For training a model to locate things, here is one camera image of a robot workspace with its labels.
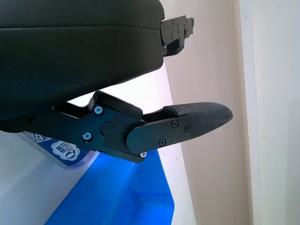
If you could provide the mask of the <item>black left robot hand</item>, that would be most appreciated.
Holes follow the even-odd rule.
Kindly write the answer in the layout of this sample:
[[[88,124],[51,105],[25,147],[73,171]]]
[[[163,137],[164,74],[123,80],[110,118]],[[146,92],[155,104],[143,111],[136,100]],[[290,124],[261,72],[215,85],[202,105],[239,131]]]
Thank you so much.
[[[158,0],[3,0],[0,128],[31,132],[140,163],[148,151],[209,133],[233,118],[212,102],[142,110],[103,88],[162,67],[192,35]]]

